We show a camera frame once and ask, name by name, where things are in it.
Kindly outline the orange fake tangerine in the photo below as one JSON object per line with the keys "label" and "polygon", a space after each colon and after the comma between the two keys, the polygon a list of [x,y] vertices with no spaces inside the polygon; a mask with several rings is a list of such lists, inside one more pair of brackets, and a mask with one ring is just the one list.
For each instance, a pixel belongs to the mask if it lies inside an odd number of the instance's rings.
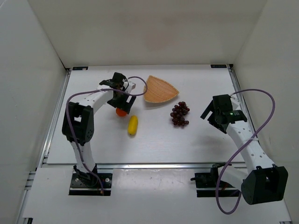
{"label": "orange fake tangerine", "polygon": [[120,108],[116,108],[116,114],[120,117],[125,117],[127,113],[124,110],[121,110]]}

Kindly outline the purple fake grape bunch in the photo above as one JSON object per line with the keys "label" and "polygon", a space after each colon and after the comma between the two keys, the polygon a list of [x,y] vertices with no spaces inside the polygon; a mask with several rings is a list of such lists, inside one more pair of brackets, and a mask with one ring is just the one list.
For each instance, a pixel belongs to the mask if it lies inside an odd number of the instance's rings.
{"label": "purple fake grape bunch", "polygon": [[185,127],[189,125],[189,121],[185,118],[190,112],[190,108],[185,101],[180,101],[174,105],[171,110],[170,117],[174,126]]}

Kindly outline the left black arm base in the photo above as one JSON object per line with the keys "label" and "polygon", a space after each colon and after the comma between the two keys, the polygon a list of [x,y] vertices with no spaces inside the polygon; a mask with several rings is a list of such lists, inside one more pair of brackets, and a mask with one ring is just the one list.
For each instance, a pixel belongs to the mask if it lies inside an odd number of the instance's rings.
{"label": "left black arm base", "polygon": [[112,173],[98,173],[103,188],[98,180],[93,176],[91,180],[80,177],[77,173],[73,172],[69,195],[70,196],[110,196],[112,188]]}

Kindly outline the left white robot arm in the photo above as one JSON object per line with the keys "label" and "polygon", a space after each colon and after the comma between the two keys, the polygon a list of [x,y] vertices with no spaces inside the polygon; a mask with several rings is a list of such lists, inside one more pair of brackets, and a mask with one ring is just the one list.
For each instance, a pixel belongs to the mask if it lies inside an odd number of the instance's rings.
{"label": "left white robot arm", "polygon": [[131,93],[135,87],[130,78],[116,72],[111,79],[101,81],[96,89],[75,93],[66,101],[62,134],[74,150],[77,161],[74,170],[88,188],[104,188],[90,144],[94,135],[94,115],[104,104],[129,114],[136,99]]}

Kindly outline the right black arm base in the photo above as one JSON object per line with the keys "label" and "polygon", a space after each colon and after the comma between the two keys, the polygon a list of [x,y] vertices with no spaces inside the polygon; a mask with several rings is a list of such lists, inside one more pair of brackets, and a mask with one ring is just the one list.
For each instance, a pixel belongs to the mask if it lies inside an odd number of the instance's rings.
{"label": "right black arm base", "polygon": [[[219,177],[218,168],[222,168],[225,163],[213,164],[209,172],[195,173],[190,181],[195,182],[198,198],[208,198],[216,196],[216,183]],[[227,182],[221,181],[219,186],[219,197],[238,197],[240,191]]]}

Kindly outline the yellow fake mango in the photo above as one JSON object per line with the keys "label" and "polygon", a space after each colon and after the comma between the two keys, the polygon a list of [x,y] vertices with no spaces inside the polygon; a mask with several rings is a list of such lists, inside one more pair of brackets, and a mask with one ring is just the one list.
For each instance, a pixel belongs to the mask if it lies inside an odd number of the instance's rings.
{"label": "yellow fake mango", "polygon": [[138,128],[138,117],[133,115],[131,116],[129,123],[128,123],[128,134],[135,135]]}

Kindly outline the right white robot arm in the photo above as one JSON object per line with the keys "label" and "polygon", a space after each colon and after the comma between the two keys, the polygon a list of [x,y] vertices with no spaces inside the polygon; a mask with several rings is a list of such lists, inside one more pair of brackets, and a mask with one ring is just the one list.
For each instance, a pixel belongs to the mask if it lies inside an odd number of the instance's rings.
{"label": "right white robot arm", "polygon": [[225,182],[238,189],[249,205],[281,201],[288,179],[285,167],[277,166],[263,151],[252,133],[248,119],[238,103],[226,95],[214,96],[201,115],[209,124],[227,134],[246,164],[244,173],[226,163],[214,164],[211,175],[218,189]]}

